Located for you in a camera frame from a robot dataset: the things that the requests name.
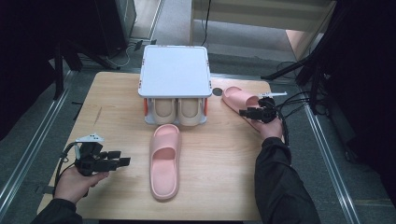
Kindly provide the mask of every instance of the pink slipper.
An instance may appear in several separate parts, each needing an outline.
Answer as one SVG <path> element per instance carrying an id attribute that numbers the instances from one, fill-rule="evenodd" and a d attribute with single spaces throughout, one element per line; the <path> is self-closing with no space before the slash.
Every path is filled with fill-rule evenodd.
<path id="1" fill-rule="evenodd" d="M 177 194 L 180 144 L 180 131 L 173 124 L 160 126 L 151 138 L 150 185 L 152 196 L 157 200 Z"/>
<path id="2" fill-rule="evenodd" d="M 232 86 L 223 91 L 221 96 L 224 103 L 239 114 L 239 110 L 246 110 L 248 107 L 260 107 L 259 97 L 248 92 L 239 89 L 238 87 Z M 251 119 L 245 120 L 256 130 L 259 131 L 256 122 L 252 122 Z"/>

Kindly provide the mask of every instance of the black sleeve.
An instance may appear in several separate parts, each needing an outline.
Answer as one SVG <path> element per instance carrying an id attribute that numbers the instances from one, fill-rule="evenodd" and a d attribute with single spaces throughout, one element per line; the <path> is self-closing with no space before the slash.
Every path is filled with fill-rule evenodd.
<path id="1" fill-rule="evenodd" d="M 31 224 L 82 224 L 76 206 L 63 199 L 52 199 Z"/>
<path id="2" fill-rule="evenodd" d="M 279 138 L 262 143 L 254 175 L 256 204 L 263 223 L 320 223 L 318 211 Z"/>

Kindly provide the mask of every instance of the white lid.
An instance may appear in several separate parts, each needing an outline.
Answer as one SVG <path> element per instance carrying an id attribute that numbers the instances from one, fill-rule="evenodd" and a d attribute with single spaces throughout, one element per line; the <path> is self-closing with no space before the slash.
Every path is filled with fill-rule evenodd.
<path id="1" fill-rule="evenodd" d="M 145 98 L 202 98 L 212 94 L 204 47 L 148 45 L 138 93 Z"/>

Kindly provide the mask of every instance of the person's right hand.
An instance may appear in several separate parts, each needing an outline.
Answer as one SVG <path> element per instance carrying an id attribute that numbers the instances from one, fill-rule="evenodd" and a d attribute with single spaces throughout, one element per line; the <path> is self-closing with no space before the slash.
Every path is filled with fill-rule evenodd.
<path id="1" fill-rule="evenodd" d="M 282 138 L 282 121 L 279 118 L 275 118 L 269 123 L 263 123 L 257 120 L 252 120 L 251 123 L 260 130 L 260 135 L 263 140 L 269 137 Z"/>

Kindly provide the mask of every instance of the white plastic box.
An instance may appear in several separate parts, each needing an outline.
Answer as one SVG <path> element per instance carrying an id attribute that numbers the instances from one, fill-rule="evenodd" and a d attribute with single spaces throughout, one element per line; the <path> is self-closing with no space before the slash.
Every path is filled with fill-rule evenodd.
<path id="1" fill-rule="evenodd" d="M 145 47 L 138 93 L 144 98 L 145 121 L 159 124 L 153 117 L 155 99 L 201 99 L 201 120 L 206 122 L 207 97 L 212 94 L 209 60 L 204 47 Z M 178 115 L 173 123 L 178 124 Z"/>

